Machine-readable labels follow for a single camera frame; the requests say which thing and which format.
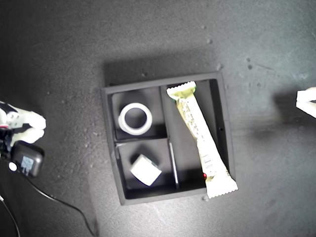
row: yellow wrapper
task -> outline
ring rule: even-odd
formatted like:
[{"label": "yellow wrapper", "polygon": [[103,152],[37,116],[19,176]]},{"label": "yellow wrapper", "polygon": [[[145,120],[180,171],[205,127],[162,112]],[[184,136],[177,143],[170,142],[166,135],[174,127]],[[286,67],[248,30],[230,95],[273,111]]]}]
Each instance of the yellow wrapper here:
[{"label": "yellow wrapper", "polygon": [[176,101],[181,117],[197,142],[206,189],[209,198],[227,194],[238,189],[229,175],[194,96],[196,83],[168,88],[167,94]]}]

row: gray floor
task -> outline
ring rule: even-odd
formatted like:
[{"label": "gray floor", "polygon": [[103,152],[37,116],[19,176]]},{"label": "gray floor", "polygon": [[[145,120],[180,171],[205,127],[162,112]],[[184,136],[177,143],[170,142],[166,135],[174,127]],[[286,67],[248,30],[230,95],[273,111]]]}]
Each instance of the gray floor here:
[{"label": "gray floor", "polygon": [[[80,207],[102,237],[315,237],[316,119],[295,108],[316,86],[313,0],[2,1],[0,96],[42,113],[35,183]],[[100,88],[221,70],[237,192],[120,206]],[[0,166],[23,237],[87,237],[72,210]],[[15,236],[0,205],[1,236]]]}]

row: white cube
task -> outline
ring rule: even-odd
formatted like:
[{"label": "white cube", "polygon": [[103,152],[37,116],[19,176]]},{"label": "white cube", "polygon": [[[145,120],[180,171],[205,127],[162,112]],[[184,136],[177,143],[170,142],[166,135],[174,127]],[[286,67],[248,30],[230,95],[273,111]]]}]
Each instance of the white cube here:
[{"label": "white cube", "polygon": [[161,174],[161,170],[146,156],[140,155],[132,165],[130,172],[142,183],[150,186]]}]

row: roll of tape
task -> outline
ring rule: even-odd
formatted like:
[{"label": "roll of tape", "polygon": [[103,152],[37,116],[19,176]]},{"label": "roll of tape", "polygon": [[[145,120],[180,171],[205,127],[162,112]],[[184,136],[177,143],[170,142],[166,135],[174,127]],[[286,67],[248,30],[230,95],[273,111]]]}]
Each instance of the roll of tape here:
[{"label": "roll of tape", "polygon": [[[132,127],[128,126],[126,123],[126,120],[125,120],[126,113],[131,109],[140,109],[140,110],[144,111],[144,113],[146,114],[146,117],[147,117],[146,122],[140,128],[132,128]],[[122,111],[120,112],[120,115],[118,117],[119,127],[124,132],[127,132],[128,134],[131,134],[134,136],[142,135],[145,132],[147,132],[150,129],[150,127],[152,126],[152,123],[153,123],[152,113],[145,105],[140,104],[140,103],[131,103],[131,104],[126,105],[122,109]]]}]

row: black tray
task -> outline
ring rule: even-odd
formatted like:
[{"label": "black tray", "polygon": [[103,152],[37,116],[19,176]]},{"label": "black tray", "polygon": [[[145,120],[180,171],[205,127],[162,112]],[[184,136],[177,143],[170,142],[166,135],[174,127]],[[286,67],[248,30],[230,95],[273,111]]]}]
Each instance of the black tray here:
[{"label": "black tray", "polygon": [[[166,93],[167,88],[188,81],[197,84],[197,102],[221,158],[235,178],[232,138],[220,72],[106,87],[102,89],[105,125],[122,205],[206,193],[196,142],[175,102]],[[121,109],[133,102],[146,105],[153,115],[152,127],[140,136],[123,132],[118,124]],[[175,168],[172,165],[170,144],[174,151]],[[140,154],[154,161],[162,171],[150,187],[137,180],[129,171]],[[178,185],[174,172],[177,173]]]}]

